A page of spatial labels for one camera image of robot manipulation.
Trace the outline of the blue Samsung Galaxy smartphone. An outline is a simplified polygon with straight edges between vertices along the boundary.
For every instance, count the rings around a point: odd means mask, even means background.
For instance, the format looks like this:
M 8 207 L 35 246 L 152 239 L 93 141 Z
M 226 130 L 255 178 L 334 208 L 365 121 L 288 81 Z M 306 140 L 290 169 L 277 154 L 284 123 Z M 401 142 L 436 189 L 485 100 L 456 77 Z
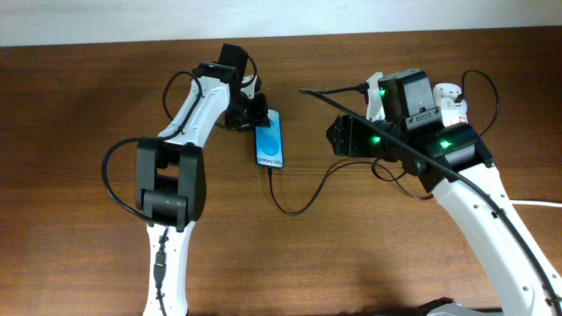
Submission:
M 284 163 L 280 115 L 269 109 L 270 126 L 255 129 L 256 163 L 267 168 L 281 169 Z

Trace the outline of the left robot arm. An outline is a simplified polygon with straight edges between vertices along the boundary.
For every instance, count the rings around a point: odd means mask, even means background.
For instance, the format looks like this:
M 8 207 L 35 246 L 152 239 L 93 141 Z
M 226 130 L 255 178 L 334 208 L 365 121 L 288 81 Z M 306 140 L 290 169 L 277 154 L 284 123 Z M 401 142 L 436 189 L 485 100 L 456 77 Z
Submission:
M 267 127 L 267 103 L 254 62 L 240 46 L 226 44 L 215 62 L 189 75 L 192 87 L 177 115 L 136 152 L 135 203 L 147 218 L 150 277 L 146 315 L 186 315 L 186 272 L 192 231 L 206 200 L 203 147 L 218 119 L 236 132 Z

